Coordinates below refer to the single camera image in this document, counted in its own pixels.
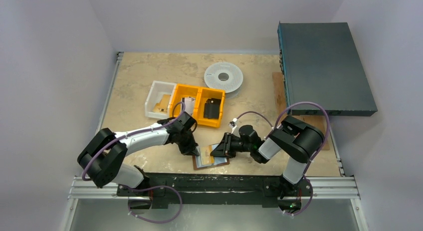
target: white plastic container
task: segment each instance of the white plastic container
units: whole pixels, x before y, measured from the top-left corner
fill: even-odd
[[[147,100],[145,103],[145,116],[156,119],[167,119],[170,116],[171,107],[170,103],[175,92],[176,84],[162,81],[153,81],[150,92],[148,93]],[[163,95],[171,95],[168,103],[167,114],[154,112],[153,108],[163,98]]]

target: gray wall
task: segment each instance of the gray wall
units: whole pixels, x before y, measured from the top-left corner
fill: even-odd
[[[278,53],[277,23],[330,22],[342,0],[90,0],[118,51]]]
[[[57,230],[115,51],[88,0],[0,0],[0,230]]]
[[[379,112],[332,120],[372,230],[423,230],[423,0],[344,0]]]

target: black box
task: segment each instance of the black box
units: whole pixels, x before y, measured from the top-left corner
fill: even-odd
[[[287,106],[320,104],[329,115],[371,116],[378,109],[347,23],[279,23]],[[292,115],[323,115],[300,105]]]

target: yellow bin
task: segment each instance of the yellow bin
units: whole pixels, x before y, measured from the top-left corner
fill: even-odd
[[[200,86],[193,86],[193,85],[183,85],[183,84],[176,84],[176,89],[173,94],[173,99],[171,101],[171,109],[175,107],[175,104],[182,101],[182,98],[186,97],[195,97],[196,102],[194,105],[194,112],[193,117],[197,120],[198,125],[209,126],[214,128],[220,127],[220,122],[222,121],[223,116],[223,104],[224,104],[224,97],[225,91],[224,90],[217,90],[217,89],[210,89]],[[207,100],[210,98],[220,99],[220,109],[219,109],[219,118],[218,119],[208,119],[204,118],[204,105],[206,104]],[[178,116],[181,112],[181,109],[176,108],[174,116]]]

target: tabletop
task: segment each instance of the tabletop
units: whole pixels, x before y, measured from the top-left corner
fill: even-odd
[[[249,54],[186,54],[186,53],[131,53],[125,52],[117,73],[103,127],[113,132],[130,131],[150,126],[157,119],[144,114],[144,103],[154,80],[206,86],[204,72],[216,62],[231,62],[243,72],[241,92],[225,100],[220,128],[198,126],[194,138],[200,147],[219,143],[224,132],[230,132],[229,121],[244,111],[256,111],[275,122],[278,116],[273,92],[272,73],[280,72],[278,55]],[[250,124],[259,136],[264,137],[270,126],[259,116],[247,114],[238,125]],[[309,176],[340,176],[333,144],[322,150],[311,164]],[[248,153],[238,153],[230,164],[195,171],[191,156],[183,156],[178,146],[167,144],[136,152],[124,163],[138,165],[146,172],[281,175],[289,156],[276,154],[268,163],[256,163]]]

